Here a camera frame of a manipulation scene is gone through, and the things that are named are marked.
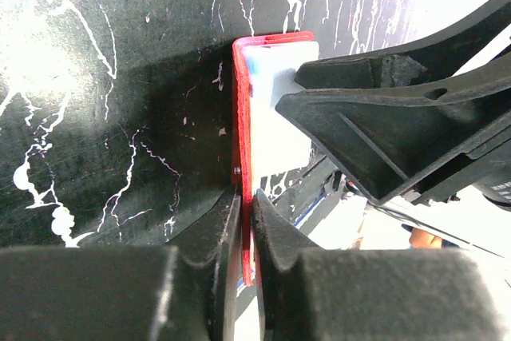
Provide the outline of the red leather card holder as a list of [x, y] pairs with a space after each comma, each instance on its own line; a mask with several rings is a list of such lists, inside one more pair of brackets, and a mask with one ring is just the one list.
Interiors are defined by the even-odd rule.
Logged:
[[311, 31], [298, 31], [242, 37], [232, 43], [232, 183], [241, 185], [241, 267], [243, 282], [247, 287], [252, 286], [251, 207], [253, 194], [249, 77], [248, 66], [242, 57], [242, 49], [249, 46], [309, 42], [314, 39], [314, 34]]

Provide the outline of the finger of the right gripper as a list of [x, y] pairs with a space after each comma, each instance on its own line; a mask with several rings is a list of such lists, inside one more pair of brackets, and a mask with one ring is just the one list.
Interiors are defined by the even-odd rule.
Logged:
[[489, 0], [425, 38], [363, 54], [310, 61], [295, 82], [304, 89], [400, 88], [453, 76], [510, 24], [510, 0]]
[[510, 165], [510, 66], [393, 89], [313, 89], [278, 113], [373, 203], [444, 200]]

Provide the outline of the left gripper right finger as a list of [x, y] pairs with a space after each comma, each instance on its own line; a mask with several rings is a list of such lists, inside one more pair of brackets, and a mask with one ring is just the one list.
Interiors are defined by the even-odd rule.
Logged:
[[500, 340], [503, 277], [462, 250], [326, 250], [252, 201], [264, 340]]

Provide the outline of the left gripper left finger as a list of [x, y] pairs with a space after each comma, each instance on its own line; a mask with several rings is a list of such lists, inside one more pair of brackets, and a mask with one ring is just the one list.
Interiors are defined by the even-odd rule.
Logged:
[[231, 340], [241, 195], [164, 246], [1, 251], [4, 340]]

